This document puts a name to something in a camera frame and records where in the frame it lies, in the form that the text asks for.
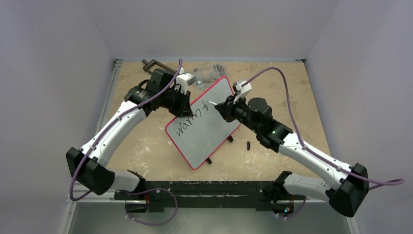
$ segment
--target wooden tabletop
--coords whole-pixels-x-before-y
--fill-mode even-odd
[[[262,69],[270,66],[280,68],[288,83],[294,117],[304,140],[330,154],[321,120],[308,81],[307,72],[301,62],[185,62],[186,72],[194,68],[213,64],[223,64],[231,83],[240,79],[249,79]],[[173,69],[176,62],[165,62]],[[129,89],[136,86],[150,75],[142,70],[140,62],[123,62],[113,100],[110,103],[110,116],[115,114],[123,97]],[[277,71],[267,71],[252,83],[252,91],[247,99],[261,97],[272,107],[273,118],[293,129],[288,114],[284,83]],[[194,92],[194,100],[200,92]],[[294,160],[264,148],[255,138],[255,134],[240,126],[232,135],[234,141],[224,142],[211,155],[212,164],[204,162],[199,169],[189,167],[179,151],[165,133],[165,125],[173,118],[166,109],[152,112],[136,126],[120,144],[111,158],[108,168],[133,170],[147,180],[274,180],[284,170],[302,176],[317,177],[314,173]],[[247,141],[251,149],[247,151]]]

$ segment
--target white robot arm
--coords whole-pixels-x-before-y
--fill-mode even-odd
[[[215,109],[227,122],[238,120],[255,132],[257,140],[264,147],[294,159],[321,178],[283,172],[276,182],[285,193],[328,201],[339,213],[353,216],[367,195],[369,184],[341,169],[368,178],[366,168],[360,164],[351,166],[330,157],[307,142],[300,142],[297,133],[273,119],[272,109],[265,99],[255,97],[246,103],[245,97],[251,90],[251,84],[246,82],[235,82],[235,95],[229,96],[223,103],[214,103]]]
[[[168,87],[165,92],[141,108],[138,108],[138,105],[147,102],[166,88],[174,75],[155,69],[151,78],[145,81],[147,83],[145,88],[141,87],[145,83],[143,82],[130,89],[125,96],[125,101],[121,103],[108,123],[79,150],[72,147],[66,153],[72,177],[97,195],[103,194],[108,189],[134,191],[142,179],[138,173],[110,171],[106,166],[119,144],[150,112],[164,107],[177,117],[192,116],[188,86],[195,82],[195,76],[185,73],[183,69],[179,73],[175,85]]]

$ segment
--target gray wall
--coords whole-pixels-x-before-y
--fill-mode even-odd
[[[412,12],[411,0],[341,0],[306,62],[333,156],[406,178],[367,195],[366,234],[413,230]]]
[[[338,0],[86,0],[122,59],[304,59]]]
[[[55,234],[65,152],[92,136],[112,58],[81,0],[0,6],[0,233]]]

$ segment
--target purple cable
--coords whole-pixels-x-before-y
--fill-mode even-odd
[[[182,58],[180,58],[180,59],[179,59],[178,70],[177,70],[176,73],[173,75],[173,78],[170,80],[169,84],[167,84],[161,91],[159,91],[159,93],[155,94],[153,97],[149,98],[148,100],[146,100],[146,101],[144,101],[144,102],[142,102],[142,103],[139,103],[138,105],[136,105],[136,106],[134,106],[134,107],[126,110],[125,112],[123,112],[122,114],[119,115],[119,119],[122,119],[123,116],[125,116],[125,115],[127,115],[128,113],[132,112],[133,110],[138,109],[138,108],[142,107],[143,105],[145,105],[145,104],[153,101],[155,98],[159,97],[162,93],[164,93],[164,92],[172,85],[172,83],[174,82],[174,80],[176,80],[176,77],[178,76],[179,71],[180,71],[181,68],[182,68],[182,63],[183,63],[183,60],[182,60]],[[107,133],[107,131],[108,131],[111,127],[114,126],[114,124],[115,124],[117,121],[118,121],[118,119],[115,118],[115,119],[102,131],[102,133],[96,138],[96,140],[95,140],[94,143],[92,144],[92,148],[94,148],[94,147],[99,143],[99,141],[102,139],[102,137]],[[92,191],[87,191],[85,194],[83,194],[83,195],[81,195],[80,197],[77,197],[77,198],[75,198],[75,197],[73,196],[73,187],[75,186],[76,177],[77,177],[77,175],[79,174],[80,168],[82,167],[83,163],[86,161],[86,159],[88,158],[88,156],[92,153],[92,148],[90,148],[90,149],[86,152],[85,156],[84,156],[84,157],[82,158],[82,160],[79,162],[79,165],[77,166],[77,168],[76,168],[76,170],[75,170],[75,173],[73,174],[72,181],[71,181],[71,183],[70,183],[70,190],[69,190],[69,197],[70,197],[70,200],[72,200],[72,201],[79,201],[79,200],[81,200],[82,198],[84,198],[86,195],[88,195],[89,193],[92,192]]]
[[[168,192],[173,197],[173,199],[175,200],[175,210],[174,210],[172,216],[169,219],[167,219],[163,222],[160,222],[160,223],[147,223],[145,221],[141,221],[141,220],[135,219],[133,217],[130,217],[129,214],[128,214],[128,211],[126,210],[126,207],[125,207],[126,217],[129,218],[132,221],[135,221],[135,222],[138,222],[138,223],[141,223],[141,224],[145,224],[145,225],[149,225],[149,226],[160,226],[160,225],[164,225],[164,224],[168,223],[169,221],[173,220],[176,213],[178,212],[178,201],[176,200],[175,195],[171,191],[169,191],[167,189],[157,188],[157,189],[148,189],[146,191],[139,192],[139,193],[131,193],[131,192],[128,192],[128,191],[125,191],[125,190],[121,190],[120,192],[128,194],[128,195],[136,196],[136,195],[145,194],[145,193],[155,191],[155,190],[162,190],[162,191]]]
[[[306,200],[307,200],[307,197],[304,197],[304,200],[302,201],[300,207],[299,207],[296,211],[294,211],[294,213],[293,213],[292,215],[287,216],[286,218],[289,219],[289,218],[292,218],[292,217],[298,215],[298,213],[299,213],[299,212],[302,210],[302,208],[304,207]]]
[[[389,181],[386,181],[386,182],[381,182],[381,181],[378,181],[378,180],[369,179],[369,178],[366,178],[366,177],[363,177],[363,176],[360,176],[360,175],[356,175],[356,174],[354,174],[354,173],[352,173],[352,172],[349,172],[349,171],[347,171],[347,170],[345,170],[345,169],[343,169],[343,168],[335,165],[334,163],[326,160],[325,158],[323,158],[322,156],[320,156],[320,155],[317,154],[316,152],[314,152],[314,151],[312,151],[311,149],[307,148],[307,145],[305,145],[304,141],[303,141],[302,138],[301,138],[301,134],[300,134],[300,131],[298,130],[297,123],[296,123],[296,121],[295,121],[295,119],[294,119],[294,117],[293,117],[293,112],[291,111],[290,95],[289,95],[289,93],[288,93],[287,80],[285,79],[284,73],[283,73],[279,68],[277,68],[277,67],[268,67],[268,68],[265,68],[264,70],[258,72],[255,76],[253,76],[253,77],[251,77],[249,80],[247,80],[246,83],[242,84],[242,87],[244,87],[245,85],[247,85],[248,83],[250,83],[253,79],[257,78],[257,76],[261,75],[262,73],[264,73],[264,72],[266,72],[266,71],[268,71],[268,70],[277,70],[277,71],[281,74],[282,79],[284,80],[285,92],[286,92],[286,94],[287,94],[288,112],[290,113],[291,120],[292,120],[292,122],[293,122],[294,128],[295,128],[296,133],[297,133],[297,136],[298,136],[298,140],[299,140],[299,142],[300,142],[300,144],[301,144],[301,146],[302,146],[303,148],[305,148],[308,152],[310,152],[312,155],[314,155],[315,157],[317,157],[317,158],[320,159],[321,161],[323,161],[323,162],[327,163],[328,165],[336,168],[338,171],[347,173],[348,175],[353,176],[353,177],[355,177],[355,178],[358,178],[358,179],[361,179],[361,180],[364,180],[364,181],[367,181],[367,182],[376,184],[375,186],[370,187],[370,190],[379,188],[379,187],[384,186],[384,185],[386,185],[386,186],[394,186],[394,185],[399,185],[399,184],[402,184],[402,183],[405,182],[405,180],[404,180],[403,178],[401,178],[401,179],[392,179],[392,180],[389,180]]]

